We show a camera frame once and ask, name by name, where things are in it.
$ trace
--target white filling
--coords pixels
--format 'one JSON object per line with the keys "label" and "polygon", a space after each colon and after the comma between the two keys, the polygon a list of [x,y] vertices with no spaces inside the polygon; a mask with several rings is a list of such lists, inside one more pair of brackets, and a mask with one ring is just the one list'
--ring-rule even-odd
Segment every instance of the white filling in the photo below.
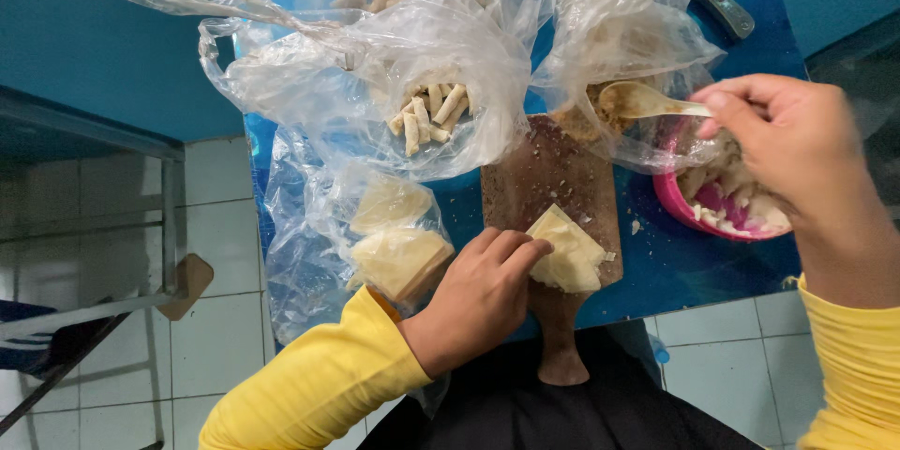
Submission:
{"label": "white filling", "polygon": [[738,229],[726,219],[726,210],[712,210],[697,201],[697,192],[707,184],[714,185],[721,199],[731,199],[738,208],[747,209],[745,228],[775,232],[790,227],[787,215],[743,164],[741,147],[733,138],[726,142],[722,154],[710,163],[680,171],[678,185],[685,201],[693,208],[696,221],[737,236],[752,236],[749,230]]}

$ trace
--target cutting board handle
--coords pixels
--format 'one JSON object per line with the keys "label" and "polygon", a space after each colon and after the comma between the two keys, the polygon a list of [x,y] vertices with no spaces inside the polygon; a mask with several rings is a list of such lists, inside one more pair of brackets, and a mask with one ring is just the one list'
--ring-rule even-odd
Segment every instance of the cutting board handle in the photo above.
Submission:
{"label": "cutting board handle", "polygon": [[575,315],[589,293],[562,293],[529,282],[528,306],[541,324],[544,350],[537,378],[548,385],[580,385],[591,378],[575,346]]}

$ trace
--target clear plastic bag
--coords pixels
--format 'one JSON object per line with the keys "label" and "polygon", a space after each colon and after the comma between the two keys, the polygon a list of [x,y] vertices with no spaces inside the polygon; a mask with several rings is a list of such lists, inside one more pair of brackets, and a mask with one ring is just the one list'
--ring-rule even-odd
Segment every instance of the clear plastic bag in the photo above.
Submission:
{"label": "clear plastic bag", "polygon": [[415,313],[454,253],[428,188],[359,164],[323,166],[298,127],[276,130],[265,206],[276,228],[265,269],[284,344],[339,321],[363,283]]}
{"label": "clear plastic bag", "polygon": [[[302,124],[331,166],[358,161],[412,180],[496,162],[527,132],[530,47],[554,5],[401,0],[372,14],[330,9],[337,0],[130,1],[171,14],[229,17],[200,26],[203,69],[219,91],[245,113]],[[223,72],[215,39],[232,35],[248,52]],[[461,122],[446,143],[406,157],[403,139],[385,122],[400,110],[408,86],[422,81],[465,84],[473,120]]]}
{"label": "clear plastic bag", "polygon": [[306,222],[328,237],[354,274],[344,289],[375,287],[408,316],[454,254],[434,194],[359,164],[307,168]]}
{"label": "clear plastic bag", "polygon": [[693,136],[696,120],[604,118],[605,83],[640,80],[684,98],[712,82],[705,65],[725,53],[685,12],[690,0],[557,0],[554,46],[533,90],[560,126],[593,153],[642,173],[702,165],[720,146]]}
{"label": "clear plastic bag", "polygon": [[306,174],[321,165],[300,129],[276,130],[265,191],[276,234],[265,257],[265,273],[272,327],[282,345],[319,324],[340,321],[353,295],[343,289],[353,267],[341,260],[328,237],[306,222]]}

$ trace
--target knife handle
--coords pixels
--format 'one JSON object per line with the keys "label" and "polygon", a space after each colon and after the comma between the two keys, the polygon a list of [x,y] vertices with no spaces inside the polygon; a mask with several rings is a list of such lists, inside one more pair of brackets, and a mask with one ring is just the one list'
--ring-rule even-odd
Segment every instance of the knife handle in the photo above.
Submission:
{"label": "knife handle", "polygon": [[750,35],[755,23],[750,14],[734,0],[699,0],[713,17],[725,27],[729,37],[742,40]]}

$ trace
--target left hand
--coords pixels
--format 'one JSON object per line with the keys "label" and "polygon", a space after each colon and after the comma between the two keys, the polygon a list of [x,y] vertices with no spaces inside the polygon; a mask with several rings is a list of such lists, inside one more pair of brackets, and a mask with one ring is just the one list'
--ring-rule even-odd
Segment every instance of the left hand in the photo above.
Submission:
{"label": "left hand", "polygon": [[430,378],[488,352],[525,321],[528,273],[554,250],[544,239],[488,227],[450,264],[431,303],[397,324]]}

